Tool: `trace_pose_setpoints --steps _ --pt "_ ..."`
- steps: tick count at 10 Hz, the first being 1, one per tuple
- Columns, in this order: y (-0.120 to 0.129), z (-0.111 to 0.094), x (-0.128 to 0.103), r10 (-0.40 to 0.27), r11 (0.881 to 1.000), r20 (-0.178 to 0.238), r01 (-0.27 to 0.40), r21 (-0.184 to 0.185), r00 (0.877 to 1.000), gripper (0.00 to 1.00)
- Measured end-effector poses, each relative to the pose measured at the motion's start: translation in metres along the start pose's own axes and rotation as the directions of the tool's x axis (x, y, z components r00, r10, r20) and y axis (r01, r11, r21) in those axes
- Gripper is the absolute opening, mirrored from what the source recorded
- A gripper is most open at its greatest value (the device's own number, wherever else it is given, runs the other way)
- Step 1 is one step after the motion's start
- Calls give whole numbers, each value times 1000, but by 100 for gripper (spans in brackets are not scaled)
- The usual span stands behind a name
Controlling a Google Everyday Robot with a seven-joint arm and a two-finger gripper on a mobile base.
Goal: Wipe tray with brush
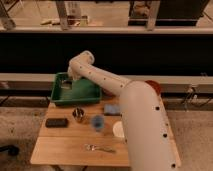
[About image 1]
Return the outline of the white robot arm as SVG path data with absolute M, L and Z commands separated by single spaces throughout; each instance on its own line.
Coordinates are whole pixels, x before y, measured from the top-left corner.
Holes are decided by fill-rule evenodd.
M 165 108 L 155 89 L 93 66 L 95 58 L 83 51 L 69 61 L 68 75 L 85 77 L 119 97 L 131 171 L 178 171 L 169 141 Z

